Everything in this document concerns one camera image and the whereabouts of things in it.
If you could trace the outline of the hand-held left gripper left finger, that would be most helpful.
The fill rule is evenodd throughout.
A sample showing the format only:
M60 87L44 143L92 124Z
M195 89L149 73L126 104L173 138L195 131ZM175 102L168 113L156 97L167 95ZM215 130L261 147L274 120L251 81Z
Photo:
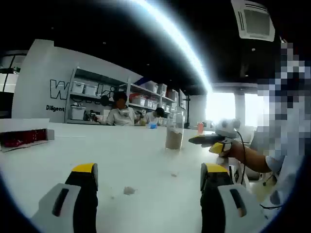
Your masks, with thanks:
M97 192L98 165L78 165L41 198L31 222L41 233L95 233Z

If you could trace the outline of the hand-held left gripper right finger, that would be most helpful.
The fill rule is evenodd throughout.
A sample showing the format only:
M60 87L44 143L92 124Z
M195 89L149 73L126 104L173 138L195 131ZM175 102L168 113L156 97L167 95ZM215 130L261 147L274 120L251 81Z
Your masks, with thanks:
M267 221L256 198L221 165L201 164L200 191L203 233L255 233Z

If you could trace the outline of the person's right hand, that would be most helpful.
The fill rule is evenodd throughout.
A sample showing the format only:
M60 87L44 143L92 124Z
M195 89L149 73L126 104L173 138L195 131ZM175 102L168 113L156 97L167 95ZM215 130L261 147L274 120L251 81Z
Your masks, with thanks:
M235 158L240 162L244 162L244 146L241 142L232 141L231 149L224 153L225 157Z

